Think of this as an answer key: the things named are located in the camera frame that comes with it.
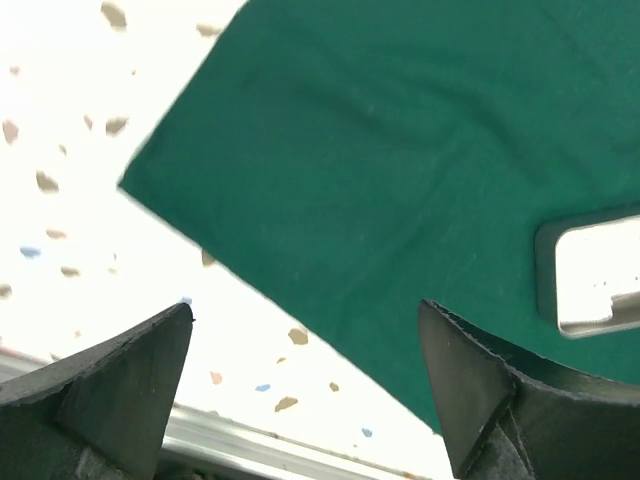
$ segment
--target blue speck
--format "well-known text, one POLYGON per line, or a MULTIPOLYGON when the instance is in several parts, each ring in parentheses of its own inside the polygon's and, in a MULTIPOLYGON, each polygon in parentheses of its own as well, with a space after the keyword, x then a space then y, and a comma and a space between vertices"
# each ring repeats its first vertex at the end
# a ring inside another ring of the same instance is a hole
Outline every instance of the blue speck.
POLYGON ((25 258, 36 258, 39 257, 42 252, 36 247, 20 247, 20 253, 25 258))

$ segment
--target brown speck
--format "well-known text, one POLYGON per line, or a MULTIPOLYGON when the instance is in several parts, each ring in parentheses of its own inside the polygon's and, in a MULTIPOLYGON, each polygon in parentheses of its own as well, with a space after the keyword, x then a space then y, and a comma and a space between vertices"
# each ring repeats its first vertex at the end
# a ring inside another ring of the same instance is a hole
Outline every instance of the brown speck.
POLYGON ((215 263, 215 259, 211 255, 209 255, 207 252, 202 250, 202 266, 210 267, 214 263, 215 263))
POLYGON ((273 410, 278 413, 281 410, 286 410, 287 408, 293 407, 296 403, 298 403, 297 398, 284 397, 278 402, 278 405, 276 405, 276 408, 274 408, 273 410))
POLYGON ((73 267, 60 267, 60 273, 62 273, 67 278, 80 276, 80 270, 73 267))
POLYGON ((9 298, 13 293, 13 288, 7 283, 0 284, 0 298, 9 298))
POLYGON ((127 17, 120 7, 111 2, 103 2, 100 11, 109 22, 109 25, 111 25, 111 28, 119 31, 126 30, 127 17))
POLYGON ((2 133, 4 133, 4 141, 7 142, 7 145, 13 145, 19 132, 20 129, 11 120, 2 122, 2 133))
POLYGON ((292 328, 289 330, 289 338, 294 345, 306 345, 309 343, 309 335, 304 330, 292 328))
POLYGON ((107 135, 115 137, 122 131, 127 123, 129 123, 129 119, 127 117, 110 118, 107 120, 107 124, 105 125, 105 132, 107 135))
POLYGON ((218 372, 210 372, 211 373, 211 383, 214 385, 220 385, 222 383, 222 375, 218 372))
POLYGON ((58 182, 47 176, 47 174, 42 171, 36 172, 36 183, 38 184, 40 191, 43 193, 55 193, 60 190, 58 182))
POLYGON ((199 23, 196 25, 196 30, 200 35, 205 38, 215 37, 216 35, 220 35, 222 31, 219 27, 214 27, 213 25, 207 25, 206 23, 199 23))
POLYGON ((61 230, 54 230, 52 228, 48 228, 45 230, 45 233, 47 234, 47 237, 53 240, 62 240, 64 238, 67 238, 67 234, 61 230))

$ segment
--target green cloth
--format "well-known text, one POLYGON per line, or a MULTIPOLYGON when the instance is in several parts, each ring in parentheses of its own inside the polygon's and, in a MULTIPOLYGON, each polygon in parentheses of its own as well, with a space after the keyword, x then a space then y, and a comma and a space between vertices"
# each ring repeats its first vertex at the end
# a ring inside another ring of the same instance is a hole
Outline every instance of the green cloth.
POLYGON ((253 0, 122 188, 437 419, 420 299, 640 383, 640 330, 567 340, 534 234, 640 200, 640 3, 253 0))

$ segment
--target white speckled tabletop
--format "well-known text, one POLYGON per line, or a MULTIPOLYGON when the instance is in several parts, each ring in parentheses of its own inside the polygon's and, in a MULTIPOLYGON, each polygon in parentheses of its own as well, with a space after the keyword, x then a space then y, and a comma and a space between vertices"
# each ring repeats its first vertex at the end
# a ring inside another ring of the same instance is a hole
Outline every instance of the white speckled tabletop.
POLYGON ((239 0, 0 0, 0 344, 51 362, 180 301, 178 405, 450 479, 442 439, 116 190, 239 0))

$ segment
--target terrazzo surface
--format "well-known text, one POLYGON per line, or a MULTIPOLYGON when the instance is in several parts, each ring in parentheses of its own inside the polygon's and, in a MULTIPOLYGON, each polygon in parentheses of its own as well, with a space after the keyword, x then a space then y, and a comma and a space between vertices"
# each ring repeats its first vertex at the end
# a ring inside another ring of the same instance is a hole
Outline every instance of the terrazzo surface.
POLYGON ((442 439, 116 190, 241 2, 0 0, 0 347, 56 361, 178 301, 178 405, 450 479, 442 439))

